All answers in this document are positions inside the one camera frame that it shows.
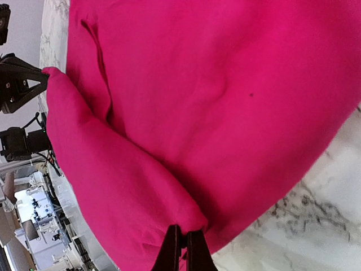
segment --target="robotic arm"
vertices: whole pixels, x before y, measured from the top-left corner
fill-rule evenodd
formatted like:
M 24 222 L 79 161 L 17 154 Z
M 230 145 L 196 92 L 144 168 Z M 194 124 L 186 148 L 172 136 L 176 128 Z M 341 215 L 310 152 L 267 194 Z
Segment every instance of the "robotic arm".
M 0 45 L 7 41 L 10 13 L 9 5 L 0 5 Z M 14 113 L 45 91 L 48 79 L 49 76 L 43 74 L 39 68 L 22 61 L 13 53 L 0 57 L 0 111 L 5 114 Z M 28 80 L 38 82 L 38 84 L 30 87 Z M 28 135 L 25 132 L 27 126 L 12 127 L 0 132 L 2 146 L 0 154 L 7 162 L 29 160 L 31 154 L 50 148 L 45 129 L 46 117 L 45 115 L 42 117 L 44 124 L 42 129 Z

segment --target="black clamp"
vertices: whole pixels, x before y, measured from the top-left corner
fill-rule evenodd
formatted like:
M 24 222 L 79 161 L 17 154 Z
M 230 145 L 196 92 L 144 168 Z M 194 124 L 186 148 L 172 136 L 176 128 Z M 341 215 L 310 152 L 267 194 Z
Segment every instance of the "black clamp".
M 187 271 L 217 271 L 201 230 L 182 236 L 178 225 L 169 226 L 152 271 L 179 271 L 182 249 L 187 252 Z
M 3 113 L 14 113 L 47 89 L 49 75 L 42 73 L 15 54 L 0 59 L 0 105 Z M 38 84 L 29 87 L 28 80 Z

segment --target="sleeve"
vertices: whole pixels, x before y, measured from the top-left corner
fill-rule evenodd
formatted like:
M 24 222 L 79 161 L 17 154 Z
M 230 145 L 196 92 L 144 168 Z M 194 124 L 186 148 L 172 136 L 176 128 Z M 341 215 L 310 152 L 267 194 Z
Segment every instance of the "sleeve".
M 150 270 L 169 225 L 186 233 L 206 218 L 166 168 L 93 115 L 65 74 L 44 72 L 48 135 L 84 218 L 122 270 Z

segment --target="pink fabric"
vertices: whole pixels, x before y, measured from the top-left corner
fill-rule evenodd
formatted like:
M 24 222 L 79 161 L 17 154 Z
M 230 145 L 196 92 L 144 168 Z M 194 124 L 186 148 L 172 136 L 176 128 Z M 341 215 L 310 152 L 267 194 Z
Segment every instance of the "pink fabric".
M 225 246 L 361 100 L 361 2 L 72 0 L 49 136 L 96 237 L 150 270 L 170 224 Z

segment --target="wall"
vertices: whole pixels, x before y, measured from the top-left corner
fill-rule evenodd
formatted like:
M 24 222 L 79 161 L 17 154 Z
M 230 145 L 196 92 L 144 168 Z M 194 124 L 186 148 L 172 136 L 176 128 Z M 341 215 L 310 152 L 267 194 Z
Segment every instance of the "wall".
M 15 53 L 16 56 L 34 66 L 39 66 L 41 18 L 43 0 L 3 0 L 10 5 L 11 16 L 7 43 L 0 47 L 0 54 Z M 37 111 L 37 99 L 23 106 L 14 114 L 0 113 L 0 131 L 10 126 L 23 126 Z M 35 130 L 33 124 L 28 130 Z

